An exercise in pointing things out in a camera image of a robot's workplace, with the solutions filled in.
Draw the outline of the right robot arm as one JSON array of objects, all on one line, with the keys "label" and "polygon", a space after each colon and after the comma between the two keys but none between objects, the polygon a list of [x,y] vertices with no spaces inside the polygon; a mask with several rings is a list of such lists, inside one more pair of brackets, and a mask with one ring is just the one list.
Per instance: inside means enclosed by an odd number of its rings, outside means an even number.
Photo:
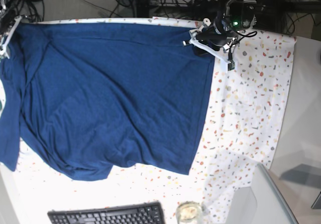
[{"label": "right robot arm", "polygon": [[16,0],[1,0],[1,28],[7,27],[17,16]]}]

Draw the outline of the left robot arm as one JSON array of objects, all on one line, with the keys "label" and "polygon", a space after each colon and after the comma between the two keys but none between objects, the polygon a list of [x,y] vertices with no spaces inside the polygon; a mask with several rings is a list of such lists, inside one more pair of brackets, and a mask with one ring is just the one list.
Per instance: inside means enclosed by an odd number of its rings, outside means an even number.
[{"label": "left robot arm", "polygon": [[244,33],[255,24],[256,0],[201,0],[200,16],[208,19],[195,39],[218,51],[234,47],[244,38],[257,33]]}]

